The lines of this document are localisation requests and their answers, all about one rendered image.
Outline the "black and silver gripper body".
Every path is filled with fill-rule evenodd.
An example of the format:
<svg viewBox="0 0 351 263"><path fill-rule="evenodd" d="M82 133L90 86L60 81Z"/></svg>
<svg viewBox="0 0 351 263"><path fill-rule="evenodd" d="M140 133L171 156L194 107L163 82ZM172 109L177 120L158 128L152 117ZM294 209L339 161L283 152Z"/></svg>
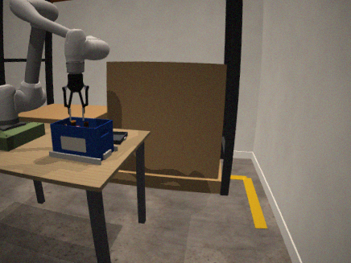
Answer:
<svg viewBox="0 0 351 263"><path fill-rule="evenodd" d="M83 74L68 74L68 89L71 91L72 86L74 86L73 92L78 92L77 85L80 86L80 90L84 87Z"/></svg>

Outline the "white flat rail with screws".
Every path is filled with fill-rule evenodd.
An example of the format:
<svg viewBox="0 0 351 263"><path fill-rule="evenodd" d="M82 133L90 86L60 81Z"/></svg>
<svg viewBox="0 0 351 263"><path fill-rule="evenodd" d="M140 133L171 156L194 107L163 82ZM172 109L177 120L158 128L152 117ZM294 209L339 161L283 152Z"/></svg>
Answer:
<svg viewBox="0 0 351 263"><path fill-rule="evenodd" d="M114 146L114 151L118 151L118 146ZM103 160L106 160L110 155L112 155L112 150L108 150L103 154ZM60 153L55 151L49 151L49 157L62 158L62 159L67 159L71 161L76 161L76 162L85 162L85 163L90 163L95 165L101 165L100 158L90 158L90 157L85 157L85 156L80 156L75 154L65 154L65 153Z"/></svg>

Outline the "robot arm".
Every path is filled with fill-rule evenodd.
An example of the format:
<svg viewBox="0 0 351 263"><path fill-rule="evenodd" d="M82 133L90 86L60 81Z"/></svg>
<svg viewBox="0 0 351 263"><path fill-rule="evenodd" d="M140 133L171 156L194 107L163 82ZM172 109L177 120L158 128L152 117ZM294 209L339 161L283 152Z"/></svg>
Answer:
<svg viewBox="0 0 351 263"><path fill-rule="evenodd" d="M39 82L39 72L46 31L65 38L64 55L69 74L85 71L85 60L102 60L109 54L109 45L83 30L68 29L54 23L59 15L57 7L44 0L10 0L10 10L31 24L24 81L19 90L10 84L0 87L0 130L7 131L26 122L19 121L19 113L41 107L46 93ZM39 12L39 13L38 13ZM42 29L41 29L42 28ZM68 62L71 61L71 62Z"/></svg>

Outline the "blue bottle crate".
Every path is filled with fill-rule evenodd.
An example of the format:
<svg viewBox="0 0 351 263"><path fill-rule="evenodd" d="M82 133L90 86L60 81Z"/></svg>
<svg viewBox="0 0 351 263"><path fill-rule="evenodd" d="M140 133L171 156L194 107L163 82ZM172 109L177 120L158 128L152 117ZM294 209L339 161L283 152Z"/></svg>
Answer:
<svg viewBox="0 0 351 263"><path fill-rule="evenodd" d="M114 152L113 120L85 118L83 121L82 117L71 118L76 121L76 126L71 126L69 117L57 124L52 136L53 151L101 160L108 150ZM84 127L86 121L89 127Z"/></svg>

